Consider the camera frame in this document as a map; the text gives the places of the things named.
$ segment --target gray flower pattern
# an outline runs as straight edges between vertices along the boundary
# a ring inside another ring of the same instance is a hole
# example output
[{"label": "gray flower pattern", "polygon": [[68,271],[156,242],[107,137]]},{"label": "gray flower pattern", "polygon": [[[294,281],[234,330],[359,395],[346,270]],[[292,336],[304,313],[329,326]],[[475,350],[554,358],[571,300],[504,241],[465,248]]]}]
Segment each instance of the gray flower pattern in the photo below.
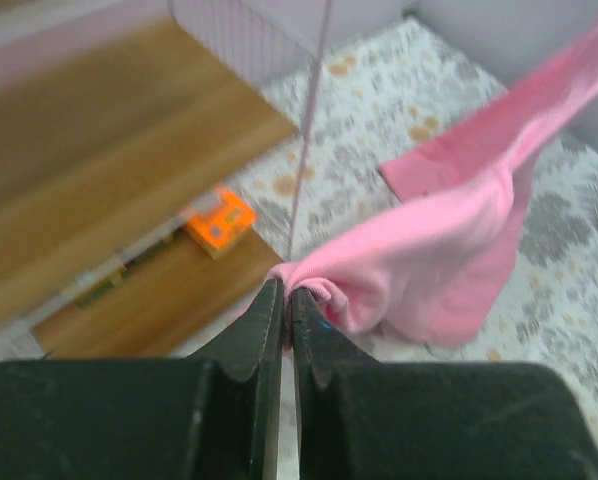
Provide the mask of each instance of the gray flower pattern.
[{"label": "gray flower pattern", "polygon": [[517,340],[520,344],[525,344],[535,337],[542,326],[554,314],[552,304],[554,292],[551,288],[540,288],[533,291],[532,298],[523,303],[521,311],[523,318],[515,326],[517,330]]},{"label": "gray flower pattern", "polygon": [[[541,339],[554,361],[567,365],[568,370],[598,400],[598,352],[590,336],[548,327],[542,330]],[[579,352],[579,356],[573,357],[573,351]]]},{"label": "gray flower pattern", "polygon": [[479,69],[465,58],[455,64],[455,73],[464,82],[479,78]]},{"label": "gray flower pattern", "polygon": [[570,212],[572,204],[564,197],[545,192],[535,196],[519,242],[519,252],[542,267],[548,261],[563,260],[571,247],[584,246],[592,229],[583,217]]}]

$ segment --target orange toy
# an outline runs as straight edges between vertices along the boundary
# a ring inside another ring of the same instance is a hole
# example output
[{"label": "orange toy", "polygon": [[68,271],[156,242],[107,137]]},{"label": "orange toy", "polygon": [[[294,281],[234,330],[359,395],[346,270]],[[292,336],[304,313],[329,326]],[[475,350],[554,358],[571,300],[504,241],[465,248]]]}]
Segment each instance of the orange toy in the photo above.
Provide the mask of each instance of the orange toy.
[{"label": "orange toy", "polygon": [[183,229],[212,257],[228,251],[257,220],[257,214],[231,190],[217,187],[185,212]]}]

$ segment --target pink cloth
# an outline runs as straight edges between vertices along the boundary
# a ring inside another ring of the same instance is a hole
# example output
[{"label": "pink cloth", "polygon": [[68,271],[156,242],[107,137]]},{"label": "pink cloth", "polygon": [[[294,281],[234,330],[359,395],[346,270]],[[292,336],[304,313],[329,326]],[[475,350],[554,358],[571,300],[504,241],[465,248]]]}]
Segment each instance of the pink cloth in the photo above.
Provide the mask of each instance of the pink cloth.
[{"label": "pink cloth", "polygon": [[386,164],[402,205],[269,278],[284,281],[287,298],[308,288],[351,332],[385,319],[414,341],[466,343],[514,267],[538,151],[597,95],[598,24],[510,93]]},{"label": "pink cloth", "polygon": [[596,96],[598,24],[463,124],[383,166],[387,183],[405,202],[460,185],[493,160],[510,157],[515,197],[510,217],[497,241],[449,285],[436,310],[446,322],[476,327],[485,320],[515,265],[537,154]]},{"label": "pink cloth", "polygon": [[269,277],[283,279],[286,298],[297,288],[311,290],[344,330],[365,331],[385,318],[405,326],[412,339],[445,343],[464,337],[463,326],[430,325],[430,306],[499,235],[512,201],[510,171],[491,168],[456,189],[378,215],[303,261],[274,267]]}]

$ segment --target beige spot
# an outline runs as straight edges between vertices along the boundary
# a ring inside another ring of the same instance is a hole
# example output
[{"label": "beige spot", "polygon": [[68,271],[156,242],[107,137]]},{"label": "beige spot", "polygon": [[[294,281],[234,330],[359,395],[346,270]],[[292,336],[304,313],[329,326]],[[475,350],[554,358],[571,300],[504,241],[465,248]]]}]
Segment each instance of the beige spot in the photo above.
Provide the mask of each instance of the beige spot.
[{"label": "beige spot", "polygon": [[273,188],[280,197],[292,197],[297,188],[297,181],[289,175],[275,179]]},{"label": "beige spot", "polygon": [[333,63],[328,67],[328,71],[334,77],[345,77],[348,75],[348,67],[340,63]]},{"label": "beige spot", "polygon": [[354,67],[359,62],[357,60],[357,57],[355,57],[354,55],[348,55],[346,58],[343,59],[343,63],[345,63],[349,67]]},{"label": "beige spot", "polygon": [[491,348],[490,350],[488,350],[488,353],[486,354],[486,356],[488,357],[488,360],[490,360],[491,362],[501,361],[501,354],[494,348]]},{"label": "beige spot", "polygon": [[312,167],[306,167],[306,169],[303,171],[303,179],[306,182],[311,182],[316,176],[317,172],[315,172],[315,169]]},{"label": "beige spot", "polygon": [[432,135],[430,135],[430,131],[427,128],[420,127],[419,125],[410,127],[410,129],[408,130],[408,135],[410,135],[410,138],[417,143],[427,142],[432,137]]},{"label": "beige spot", "polygon": [[439,120],[435,117],[426,117],[423,121],[426,124],[426,127],[431,128],[432,130],[437,130],[439,128]]}]

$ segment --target white wall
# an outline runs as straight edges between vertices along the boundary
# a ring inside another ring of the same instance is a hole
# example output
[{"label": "white wall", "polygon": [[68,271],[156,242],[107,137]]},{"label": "white wall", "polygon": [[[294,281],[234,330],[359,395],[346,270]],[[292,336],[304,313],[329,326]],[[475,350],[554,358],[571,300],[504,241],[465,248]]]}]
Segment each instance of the white wall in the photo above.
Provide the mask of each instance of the white wall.
[{"label": "white wall", "polygon": [[[329,43],[378,30],[399,20],[405,8],[419,0],[334,0]],[[312,44],[319,37],[324,0],[254,0],[288,23]]]}]

